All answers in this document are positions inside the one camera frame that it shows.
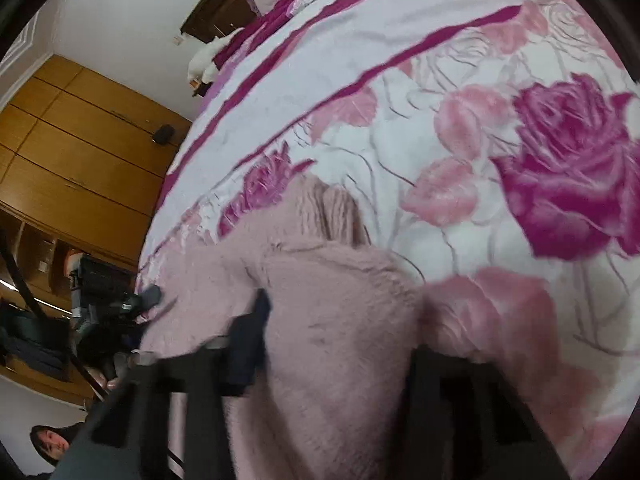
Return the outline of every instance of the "person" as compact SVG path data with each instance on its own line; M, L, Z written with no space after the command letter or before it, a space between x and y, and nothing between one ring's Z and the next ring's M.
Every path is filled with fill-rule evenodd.
M69 449L83 424L84 422L78 422L66 428L34 426L30 433L31 443L44 460L52 466L56 466L66 450Z

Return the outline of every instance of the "folded clothes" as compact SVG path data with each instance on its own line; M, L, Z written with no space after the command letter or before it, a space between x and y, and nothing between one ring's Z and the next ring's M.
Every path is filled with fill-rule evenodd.
M239 479L375 478L384 467L422 297L385 252L363 242L348 193L314 176L242 216L217 245L172 262L166 311L142 350L173 356L226 332L270 296L267 365L226 415ZM182 427L184 403L172 409ZM180 430L172 447L181 453Z

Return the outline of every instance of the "floral bedspread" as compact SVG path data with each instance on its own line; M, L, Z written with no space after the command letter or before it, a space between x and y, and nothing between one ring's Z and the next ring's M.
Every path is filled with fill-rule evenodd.
M247 147L146 248L140 283L297 173L342 185L424 287L425 340L496 362L587 479L640 394L638 88L575 0L524 0L406 54Z

